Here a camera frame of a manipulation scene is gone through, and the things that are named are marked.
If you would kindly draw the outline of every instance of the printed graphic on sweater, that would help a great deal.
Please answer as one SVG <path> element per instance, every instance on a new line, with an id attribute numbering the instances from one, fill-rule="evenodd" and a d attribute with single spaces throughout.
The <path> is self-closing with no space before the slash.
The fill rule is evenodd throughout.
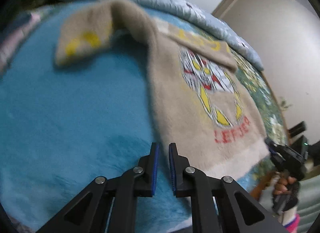
<path id="1" fill-rule="evenodd" d="M 208 116 L 220 128 L 230 128 L 243 121 L 243 111 L 240 106 L 240 96 L 236 85 L 228 73 L 212 61 L 181 47 L 182 75 L 188 86 L 197 92 L 197 95 Z M 216 91 L 232 93 L 235 97 L 236 124 L 231 123 L 221 109 L 210 102 L 208 93 Z"/>

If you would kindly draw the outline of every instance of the beige wall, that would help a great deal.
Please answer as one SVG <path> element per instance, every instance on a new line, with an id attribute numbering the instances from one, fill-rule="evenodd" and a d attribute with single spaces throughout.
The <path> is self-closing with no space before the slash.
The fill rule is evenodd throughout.
<path id="1" fill-rule="evenodd" d="M 222 15 L 262 58 L 275 95 L 293 104 L 288 127 L 305 120 L 309 142 L 320 140 L 320 20 L 294 0 L 236 0 Z"/>

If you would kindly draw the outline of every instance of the finger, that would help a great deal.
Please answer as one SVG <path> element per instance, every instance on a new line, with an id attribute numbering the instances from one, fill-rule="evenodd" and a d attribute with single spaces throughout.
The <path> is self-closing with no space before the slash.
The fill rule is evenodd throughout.
<path id="1" fill-rule="evenodd" d="M 292 183 L 295 183 L 297 179 L 289 176 L 287 181 L 289 184 L 292 184 Z"/>
<path id="2" fill-rule="evenodd" d="M 280 195 L 280 194 L 282 194 L 282 191 L 280 191 L 280 190 L 273 190 L 272 194 L 273 194 L 273 195 Z"/>
<path id="3" fill-rule="evenodd" d="M 288 181 L 287 181 L 285 178 L 281 178 L 281 179 L 278 180 L 278 183 L 279 183 L 279 184 L 282 184 L 282 185 L 284 185 L 284 186 L 287 186 Z"/>
<path id="4" fill-rule="evenodd" d="M 288 190 L 286 186 L 284 186 L 283 184 L 279 184 L 279 183 L 277 183 L 275 185 L 275 189 L 279 190 L 279 191 L 282 191 L 282 192 L 286 192 Z"/>

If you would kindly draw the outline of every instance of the silver screw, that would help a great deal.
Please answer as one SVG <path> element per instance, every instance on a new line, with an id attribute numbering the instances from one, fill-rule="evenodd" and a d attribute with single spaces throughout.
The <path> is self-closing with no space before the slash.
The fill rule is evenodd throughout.
<path id="1" fill-rule="evenodd" d="M 102 184 L 106 181 L 106 179 L 102 176 L 99 176 L 94 181 L 96 182 L 96 184 Z"/>
<path id="2" fill-rule="evenodd" d="M 187 173 L 194 173 L 195 171 L 196 171 L 196 169 L 193 168 L 193 167 L 187 167 L 187 168 L 186 168 L 186 172 L 187 172 Z"/>
<path id="3" fill-rule="evenodd" d="M 225 176 L 225 177 L 223 177 L 223 180 L 224 180 L 226 183 L 231 183 L 231 182 L 233 182 L 233 178 L 230 177 L 230 176 Z"/>
<path id="4" fill-rule="evenodd" d="M 143 171 L 143 168 L 141 168 L 140 166 L 134 167 L 133 172 L 134 173 L 141 173 Z"/>

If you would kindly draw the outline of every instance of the blue bedspread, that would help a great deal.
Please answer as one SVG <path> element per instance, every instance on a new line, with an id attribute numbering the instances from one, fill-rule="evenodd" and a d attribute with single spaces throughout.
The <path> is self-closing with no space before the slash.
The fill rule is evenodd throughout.
<path id="1" fill-rule="evenodd" d="M 0 199 L 33 230 L 96 176 L 120 176 L 159 141 L 149 110 L 146 47 L 126 35 L 88 62 L 54 68 L 60 26 L 86 4 L 70 4 L 44 21 L 0 81 Z M 191 30 L 172 15 L 146 11 Z M 191 216 L 187 201 L 173 196 L 169 177 L 161 153 L 156 194 L 138 199 L 136 232 L 166 232 Z"/>

